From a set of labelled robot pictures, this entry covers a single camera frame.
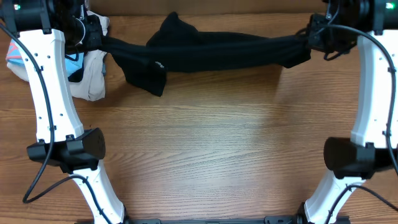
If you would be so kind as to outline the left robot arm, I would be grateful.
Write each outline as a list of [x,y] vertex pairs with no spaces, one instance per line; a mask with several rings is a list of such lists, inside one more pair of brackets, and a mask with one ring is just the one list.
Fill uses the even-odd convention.
[[84,129],[73,103],[65,61],[96,50],[103,38],[100,20],[84,1],[1,3],[1,29],[21,54],[37,119],[32,161],[55,166],[80,188],[95,223],[126,223],[123,203],[104,168],[105,141],[100,129]]

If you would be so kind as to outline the black t-shirt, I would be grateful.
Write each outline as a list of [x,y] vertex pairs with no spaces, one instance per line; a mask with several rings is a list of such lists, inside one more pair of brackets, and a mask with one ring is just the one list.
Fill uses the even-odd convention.
[[146,45],[103,37],[129,84],[162,96],[168,72],[205,72],[277,64],[292,68],[310,59],[297,37],[261,37],[236,32],[200,32],[170,13]]

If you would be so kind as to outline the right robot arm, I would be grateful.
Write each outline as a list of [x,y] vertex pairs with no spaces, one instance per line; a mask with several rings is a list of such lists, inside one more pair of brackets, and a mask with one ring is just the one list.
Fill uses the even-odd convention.
[[397,2],[327,5],[310,18],[307,43],[327,61],[359,50],[358,110],[350,137],[325,141],[326,173],[291,223],[348,223],[339,212],[351,194],[375,173],[397,169]]

